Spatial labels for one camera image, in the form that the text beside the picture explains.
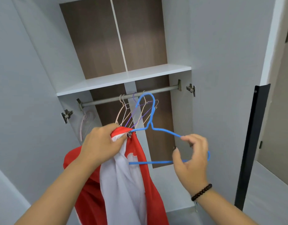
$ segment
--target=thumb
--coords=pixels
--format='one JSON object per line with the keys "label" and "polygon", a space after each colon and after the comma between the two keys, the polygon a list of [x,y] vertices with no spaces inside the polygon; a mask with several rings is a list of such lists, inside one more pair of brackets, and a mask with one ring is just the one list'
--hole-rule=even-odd
{"label": "thumb", "polygon": [[172,158],[173,158],[174,170],[178,176],[180,173],[182,173],[186,169],[186,166],[183,164],[183,161],[181,160],[180,152],[178,148],[176,148],[173,151]]}
{"label": "thumb", "polygon": [[112,148],[117,152],[119,152],[120,148],[122,147],[122,144],[127,139],[127,133],[123,134],[120,138],[118,138],[116,141],[112,143]]}

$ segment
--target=wood panel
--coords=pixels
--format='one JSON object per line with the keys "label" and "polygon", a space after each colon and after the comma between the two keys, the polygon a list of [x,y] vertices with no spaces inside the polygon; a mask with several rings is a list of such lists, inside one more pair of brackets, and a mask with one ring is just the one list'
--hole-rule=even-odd
{"label": "wood panel", "polygon": [[167,64],[162,0],[113,0],[127,69]]}
{"label": "wood panel", "polygon": [[[153,90],[169,86],[169,76],[158,76],[154,78],[138,80],[135,82],[137,91]],[[169,91],[154,94],[155,99],[159,100],[159,104],[153,116],[153,125],[156,128],[164,128],[174,132],[171,95]],[[144,107],[143,114],[149,110],[151,105]],[[161,131],[154,131],[150,127],[146,130],[146,137],[148,141],[150,156],[152,161],[172,160],[172,150],[175,146],[174,136]],[[164,164],[154,164],[153,168],[165,166]]]}
{"label": "wood panel", "polygon": [[110,0],[60,4],[86,79],[125,72]]}
{"label": "wood panel", "polygon": [[[118,85],[112,85],[108,87],[102,87],[102,88],[97,88],[90,90],[91,95],[93,97],[93,100],[100,100],[100,99],[107,99],[111,97],[115,97],[119,95],[126,94],[124,84],[118,84]],[[115,101],[115,102],[109,102],[105,104],[100,104],[96,105],[97,113],[99,115],[99,118],[101,120],[102,125],[107,125],[110,123],[114,123],[116,121],[116,117],[119,113],[119,110],[122,107],[122,103],[120,101]],[[123,121],[123,116],[124,116],[125,109],[122,110],[120,113],[119,122]]]}

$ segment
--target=beaded bracelet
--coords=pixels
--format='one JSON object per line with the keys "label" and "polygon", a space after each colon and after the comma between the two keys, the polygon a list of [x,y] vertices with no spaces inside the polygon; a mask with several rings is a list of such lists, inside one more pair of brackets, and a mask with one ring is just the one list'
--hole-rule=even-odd
{"label": "beaded bracelet", "polygon": [[204,194],[206,191],[208,191],[210,188],[212,188],[212,184],[208,184],[203,190],[201,190],[199,193],[196,193],[191,199],[192,201],[195,201],[198,197],[200,197],[202,194]]}

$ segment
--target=clothes rail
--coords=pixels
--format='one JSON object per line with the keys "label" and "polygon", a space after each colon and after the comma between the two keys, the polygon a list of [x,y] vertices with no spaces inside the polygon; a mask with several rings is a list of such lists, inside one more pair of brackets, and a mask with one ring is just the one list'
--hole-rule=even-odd
{"label": "clothes rail", "polygon": [[[178,84],[174,85],[174,86],[170,86],[170,87],[163,87],[163,88],[158,88],[155,90],[149,90],[149,91],[145,91],[146,93],[151,93],[151,94],[155,94],[155,93],[160,93],[160,92],[164,92],[164,91],[171,91],[171,90],[179,90],[181,91],[181,80],[178,80]],[[142,92],[137,92],[134,94],[128,94],[128,95],[124,95],[124,99],[130,99],[133,96],[134,97],[138,97],[141,96],[143,93]],[[93,102],[86,102],[86,103],[80,103],[81,108],[84,108],[86,106],[93,106],[93,105],[98,105],[98,104],[103,104],[103,103],[108,103],[108,102],[114,102],[114,101],[119,101],[119,96],[113,97],[113,98],[108,98],[108,99],[102,99],[102,100],[96,100]]]}

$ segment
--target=white shelf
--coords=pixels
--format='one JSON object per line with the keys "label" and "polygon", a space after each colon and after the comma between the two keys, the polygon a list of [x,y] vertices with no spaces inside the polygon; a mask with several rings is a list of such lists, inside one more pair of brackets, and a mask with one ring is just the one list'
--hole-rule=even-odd
{"label": "white shelf", "polygon": [[62,91],[57,92],[56,95],[57,96],[67,95],[80,91],[86,91],[100,87],[103,88],[111,85],[117,85],[131,81],[152,78],[156,76],[169,75],[176,72],[179,73],[191,69],[192,68],[190,66],[164,64],[138,70],[132,70],[123,73],[116,73],[112,75],[83,80],[82,82],[76,83]]}

